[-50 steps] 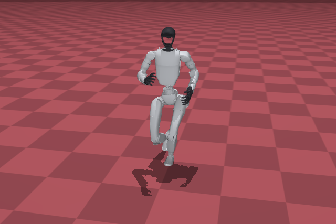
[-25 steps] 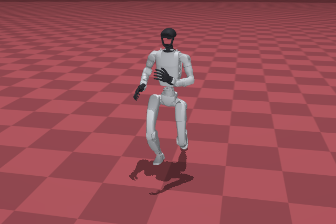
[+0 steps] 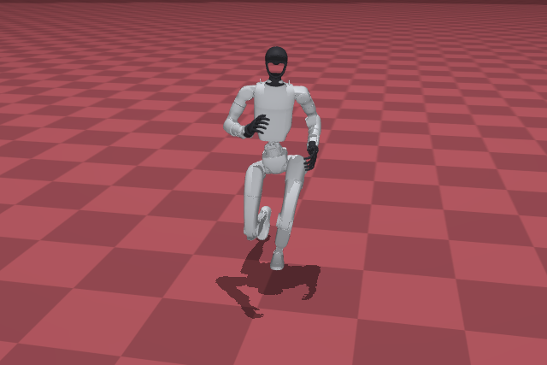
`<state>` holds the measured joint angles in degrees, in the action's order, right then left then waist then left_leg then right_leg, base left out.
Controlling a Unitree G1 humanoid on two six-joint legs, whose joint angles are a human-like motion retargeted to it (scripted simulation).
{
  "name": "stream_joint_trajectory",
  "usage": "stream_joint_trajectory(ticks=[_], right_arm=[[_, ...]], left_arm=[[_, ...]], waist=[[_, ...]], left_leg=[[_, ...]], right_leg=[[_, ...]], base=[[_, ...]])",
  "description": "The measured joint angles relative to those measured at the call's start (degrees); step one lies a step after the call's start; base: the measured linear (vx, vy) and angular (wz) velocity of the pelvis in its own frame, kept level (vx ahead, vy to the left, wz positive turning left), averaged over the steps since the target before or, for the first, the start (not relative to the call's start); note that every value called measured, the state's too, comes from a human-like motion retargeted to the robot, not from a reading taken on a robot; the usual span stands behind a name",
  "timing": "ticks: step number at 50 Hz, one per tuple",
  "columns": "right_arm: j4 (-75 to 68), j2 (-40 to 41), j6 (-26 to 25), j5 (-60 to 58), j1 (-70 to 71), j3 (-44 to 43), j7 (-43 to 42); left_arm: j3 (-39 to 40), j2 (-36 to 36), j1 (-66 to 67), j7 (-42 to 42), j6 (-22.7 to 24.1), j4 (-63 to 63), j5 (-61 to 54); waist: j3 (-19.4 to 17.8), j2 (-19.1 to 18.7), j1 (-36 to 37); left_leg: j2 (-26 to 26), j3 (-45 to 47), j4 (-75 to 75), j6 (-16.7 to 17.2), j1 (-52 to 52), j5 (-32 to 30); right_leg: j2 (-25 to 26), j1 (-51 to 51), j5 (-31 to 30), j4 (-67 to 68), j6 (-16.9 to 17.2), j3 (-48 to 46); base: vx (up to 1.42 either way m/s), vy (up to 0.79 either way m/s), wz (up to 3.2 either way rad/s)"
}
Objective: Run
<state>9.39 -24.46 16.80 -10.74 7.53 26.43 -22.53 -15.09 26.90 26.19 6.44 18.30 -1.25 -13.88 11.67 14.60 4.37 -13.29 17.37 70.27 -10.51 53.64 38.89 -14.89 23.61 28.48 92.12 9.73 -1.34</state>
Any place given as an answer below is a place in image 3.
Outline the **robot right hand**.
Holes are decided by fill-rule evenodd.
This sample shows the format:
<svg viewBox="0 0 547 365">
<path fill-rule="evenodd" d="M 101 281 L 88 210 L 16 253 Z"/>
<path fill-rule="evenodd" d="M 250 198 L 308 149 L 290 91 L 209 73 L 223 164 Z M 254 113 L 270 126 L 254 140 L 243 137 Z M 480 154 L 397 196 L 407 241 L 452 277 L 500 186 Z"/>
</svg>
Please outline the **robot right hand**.
<svg viewBox="0 0 547 365">
<path fill-rule="evenodd" d="M 250 124 L 247 124 L 244 128 L 244 136 L 246 138 L 250 138 L 251 136 L 254 135 L 255 132 L 259 132 L 261 134 L 264 134 L 264 132 L 260 131 L 260 130 L 257 130 L 257 128 L 262 128 L 262 129 L 267 129 L 266 127 L 263 127 L 263 126 L 260 126 L 259 124 L 265 124 L 265 125 L 269 125 L 267 122 L 265 121 L 262 121 L 262 120 L 266 120 L 266 121 L 270 121 L 268 118 L 265 117 L 266 115 L 259 115 L 258 117 L 256 117 Z"/>
</svg>

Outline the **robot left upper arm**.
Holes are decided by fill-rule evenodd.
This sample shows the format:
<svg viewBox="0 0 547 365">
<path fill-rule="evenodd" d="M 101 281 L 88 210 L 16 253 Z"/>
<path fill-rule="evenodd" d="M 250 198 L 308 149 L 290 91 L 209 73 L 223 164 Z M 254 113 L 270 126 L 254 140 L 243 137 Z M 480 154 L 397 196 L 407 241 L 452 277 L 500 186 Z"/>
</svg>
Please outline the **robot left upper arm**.
<svg viewBox="0 0 547 365">
<path fill-rule="evenodd" d="M 295 100 L 301 104 L 303 111 L 308 116 L 306 117 L 307 127 L 316 125 L 316 107 L 312 97 L 309 94 L 309 90 L 305 86 L 293 86 L 295 92 Z"/>
</svg>

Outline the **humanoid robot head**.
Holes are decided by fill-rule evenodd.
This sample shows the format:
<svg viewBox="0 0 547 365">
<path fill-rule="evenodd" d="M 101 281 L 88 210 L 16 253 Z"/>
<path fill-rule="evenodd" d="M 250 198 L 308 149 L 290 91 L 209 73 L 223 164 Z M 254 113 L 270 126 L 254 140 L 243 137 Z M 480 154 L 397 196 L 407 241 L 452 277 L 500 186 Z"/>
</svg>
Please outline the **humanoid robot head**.
<svg viewBox="0 0 547 365">
<path fill-rule="evenodd" d="M 286 54 L 286 51 L 278 46 L 271 47 L 268 49 L 266 55 L 265 55 L 265 63 L 266 63 L 266 69 L 268 71 L 269 80 L 271 80 L 271 83 L 266 82 L 267 85 L 270 86 L 282 86 L 284 83 L 279 83 L 281 81 L 281 77 L 285 72 L 286 66 L 287 66 L 288 57 Z M 280 63 L 284 63 L 285 66 L 283 68 L 283 71 L 279 73 L 270 73 L 268 64 L 272 63 L 274 65 L 279 65 Z"/>
</svg>

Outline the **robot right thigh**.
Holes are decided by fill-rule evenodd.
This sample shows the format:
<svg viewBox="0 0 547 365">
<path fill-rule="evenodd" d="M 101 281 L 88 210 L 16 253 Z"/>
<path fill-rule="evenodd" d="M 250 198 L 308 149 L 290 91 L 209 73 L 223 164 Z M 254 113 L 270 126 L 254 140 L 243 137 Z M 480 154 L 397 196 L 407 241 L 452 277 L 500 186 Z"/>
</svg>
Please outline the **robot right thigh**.
<svg viewBox="0 0 547 365">
<path fill-rule="evenodd" d="M 263 180 L 266 177 L 262 160 L 251 164 L 244 180 L 244 231 L 247 237 L 260 235 L 262 224 L 258 221 L 258 211 L 262 197 Z"/>
</svg>

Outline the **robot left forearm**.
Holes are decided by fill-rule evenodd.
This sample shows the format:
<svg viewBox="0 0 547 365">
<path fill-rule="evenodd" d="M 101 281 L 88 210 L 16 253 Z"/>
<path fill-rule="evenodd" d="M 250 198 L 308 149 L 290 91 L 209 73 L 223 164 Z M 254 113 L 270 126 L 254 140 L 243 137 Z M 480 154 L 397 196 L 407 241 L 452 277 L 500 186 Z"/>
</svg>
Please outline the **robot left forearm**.
<svg viewBox="0 0 547 365">
<path fill-rule="evenodd" d="M 316 116 L 316 125 L 310 126 L 308 130 L 308 143 L 307 143 L 307 149 L 309 146 L 309 141 L 315 141 L 315 144 L 319 145 L 320 142 L 320 135 L 321 135 L 321 118 L 317 115 Z"/>
</svg>

